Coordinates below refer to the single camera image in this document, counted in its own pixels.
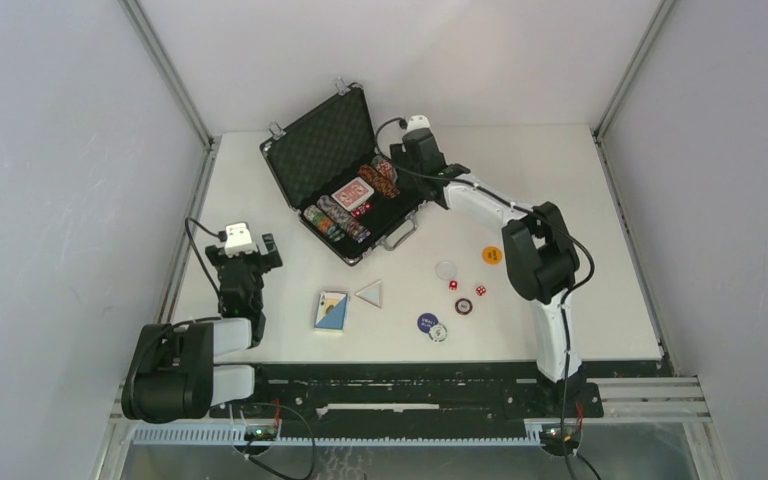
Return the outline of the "black aluminium poker case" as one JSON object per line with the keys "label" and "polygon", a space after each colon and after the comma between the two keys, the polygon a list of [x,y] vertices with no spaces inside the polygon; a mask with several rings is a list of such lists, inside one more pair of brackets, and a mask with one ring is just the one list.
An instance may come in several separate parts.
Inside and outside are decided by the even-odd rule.
{"label": "black aluminium poker case", "polygon": [[364,86],[337,80],[337,92],[285,127],[270,125],[259,150],[288,207],[317,240],[354,266],[375,249],[393,251],[418,228],[423,200],[402,189],[393,198],[375,190],[371,209],[356,219],[369,235],[360,239],[336,221],[328,234],[305,216],[323,196],[359,177],[376,156],[375,135]]}

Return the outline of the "clear round dealer button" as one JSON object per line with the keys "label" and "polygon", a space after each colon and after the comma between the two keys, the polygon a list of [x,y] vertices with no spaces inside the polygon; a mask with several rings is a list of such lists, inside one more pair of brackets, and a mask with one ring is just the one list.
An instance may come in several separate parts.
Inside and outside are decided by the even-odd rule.
{"label": "clear round dealer button", "polygon": [[457,277],[457,266],[451,261],[438,262],[434,271],[435,275],[444,281],[452,281]]}

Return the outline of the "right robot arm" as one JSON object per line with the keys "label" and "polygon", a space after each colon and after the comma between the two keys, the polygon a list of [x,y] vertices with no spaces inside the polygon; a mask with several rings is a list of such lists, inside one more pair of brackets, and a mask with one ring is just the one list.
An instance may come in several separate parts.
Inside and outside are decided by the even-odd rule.
{"label": "right robot arm", "polygon": [[569,233],[557,205],[518,202],[484,185],[467,167],[447,163],[425,117],[397,123],[403,134],[391,145],[389,160],[400,179],[425,200],[500,234],[508,281],[532,310],[539,406],[549,415],[565,415],[586,382],[574,346],[570,299],[593,278],[592,255]]}

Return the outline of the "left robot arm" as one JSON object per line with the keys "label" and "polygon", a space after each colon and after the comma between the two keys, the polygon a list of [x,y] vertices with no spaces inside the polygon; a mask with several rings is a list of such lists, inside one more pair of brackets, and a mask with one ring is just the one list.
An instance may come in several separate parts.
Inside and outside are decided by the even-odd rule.
{"label": "left robot arm", "polygon": [[218,314],[140,332],[121,395],[123,414],[152,424],[200,419],[234,401],[250,417],[271,407],[271,388],[248,364],[217,365],[216,358],[256,347],[266,327],[263,276],[283,265],[274,236],[205,248],[219,280]]}

